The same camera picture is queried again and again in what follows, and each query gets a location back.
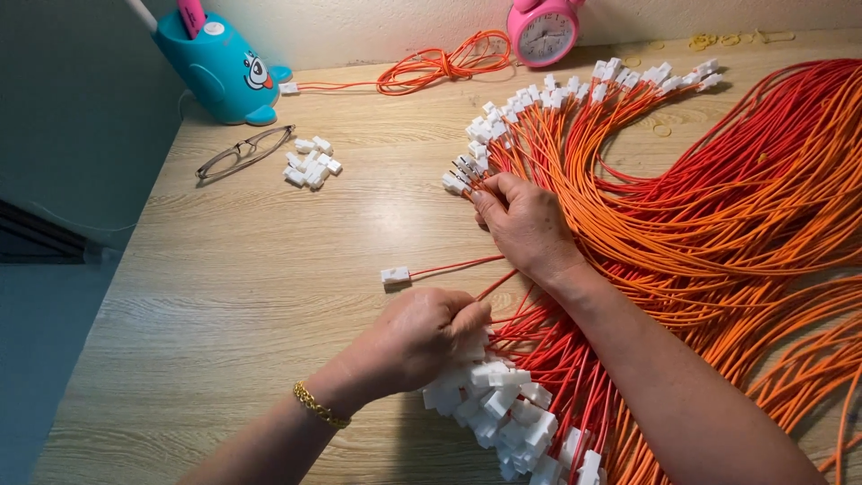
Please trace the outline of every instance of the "wooden desk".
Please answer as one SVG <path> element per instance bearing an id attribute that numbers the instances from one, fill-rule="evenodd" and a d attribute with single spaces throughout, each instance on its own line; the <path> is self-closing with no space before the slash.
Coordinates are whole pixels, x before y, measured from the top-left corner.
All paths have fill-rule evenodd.
<path id="1" fill-rule="evenodd" d="M 732 87 L 668 106 L 622 132 L 609 160 L 634 174 L 671 165 L 753 85 L 802 60 L 862 56 L 862 30 L 795 41 L 711 47 L 687 41 L 581 48 L 558 79 L 587 76 L 597 59 L 640 56 L 688 69 L 712 57 Z M 375 79 L 383 67 L 299 72 L 297 80 Z M 430 268 L 495 254 L 473 209 L 440 186 L 465 152 L 463 128 L 487 100 L 539 83 L 543 72 L 498 72 L 405 97 L 371 91 L 283 98 L 281 123 L 334 144 L 344 172 L 319 192 L 283 181 L 283 148 L 257 165 L 196 188 L 195 169 L 261 131 L 214 126 L 194 110 L 177 134 L 59 406 L 35 483 L 172 483 L 347 345 L 390 295 L 379 270 Z M 672 127 L 656 136 L 654 123 Z M 418 285 L 478 293 L 505 261 Z M 497 291 L 506 312 L 520 282 Z M 802 435 L 816 460 L 835 447 L 840 403 Z M 862 452 L 847 483 L 862 481 Z M 498 483 L 497 459 L 469 431 L 426 412 L 416 395 L 371 404 L 339 433 L 306 483 Z"/>

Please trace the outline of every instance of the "clock face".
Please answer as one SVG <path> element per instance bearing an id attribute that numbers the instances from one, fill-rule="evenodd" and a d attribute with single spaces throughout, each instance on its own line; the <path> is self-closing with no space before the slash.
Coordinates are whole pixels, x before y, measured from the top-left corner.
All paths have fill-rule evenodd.
<path id="1" fill-rule="evenodd" d="M 548 62 L 565 54 L 565 49 L 572 44 L 573 32 L 572 21 L 567 16 L 537 16 L 521 32 L 518 50 L 529 62 Z"/>

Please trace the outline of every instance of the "pink highlighter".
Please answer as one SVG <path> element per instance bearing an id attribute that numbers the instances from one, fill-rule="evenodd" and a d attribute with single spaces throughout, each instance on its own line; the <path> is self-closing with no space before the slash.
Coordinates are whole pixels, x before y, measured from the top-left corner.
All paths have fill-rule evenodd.
<path id="1" fill-rule="evenodd" d="M 177 8 L 183 17 L 185 30 L 188 31 L 189 37 L 194 39 L 206 20 L 200 0 L 177 0 Z"/>

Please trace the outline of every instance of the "cartoon eye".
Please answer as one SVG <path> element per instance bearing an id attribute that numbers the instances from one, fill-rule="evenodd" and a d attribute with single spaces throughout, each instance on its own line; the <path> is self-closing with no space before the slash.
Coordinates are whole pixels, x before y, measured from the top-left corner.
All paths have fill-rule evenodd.
<path id="1" fill-rule="evenodd" d="M 252 69 L 248 74 L 248 78 L 251 79 L 253 83 L 262 85 L 266 82 L 266 66 L 260 59 L 255 59 L 252 61 Z"/>

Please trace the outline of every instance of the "coiled orange wire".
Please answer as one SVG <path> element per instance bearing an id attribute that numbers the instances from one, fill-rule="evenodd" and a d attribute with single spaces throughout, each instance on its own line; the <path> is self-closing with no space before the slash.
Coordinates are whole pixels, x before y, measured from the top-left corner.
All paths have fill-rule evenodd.
<path id="1" fill-rule="evenodd" d="M 491 165 L 556 192 L 587 260 L 786 432 L 852 382 L 838 449 L 820 466 L 837 465 L 840 485 L 841 454 L 862 440 L 844 440 L 862 373 L 862 276 L 803 289 L 796 281 L 862 263 L 862 60 L 771 74 L 655 178 L 616 171 L 603 150 L 616 131 L 695 86 L 656 96 L 648 83 L 608 84 L 600 103 L 570 96 L 561 109 L 534 104 L 507 121 L 509 133 L 489 143 Z M 531 293 L 497 321 L 492 342 L 554 393 L 560 427 L 549 452 L 578 425 L 593 433 L 582 445 L 603 453 L 610 483 L 669 484 L 577 326 L 542 293 L 528 302 Z M 783 339 L 844 314 L 752 382 Z M 569 483 L 577 467 L 576 454 Z"/>
<path id="2" fill-rule="evenodd" d="M 498 46 L 502 52 L 496 52 Z M 377 81 L 359 83 L 299 83 L 300 91 L 334 91 L 360 85 L 373 85 L 380 94 L 403 96 L 419 91 L 436 81 L 469 79 L 473 74 L 494 72 L 509 66 L 511 54 L 509 37 L 501 30 L 483 30 L 471 35 L 452 52 L 431 47 L 423 49 L 397 62 Z"/>

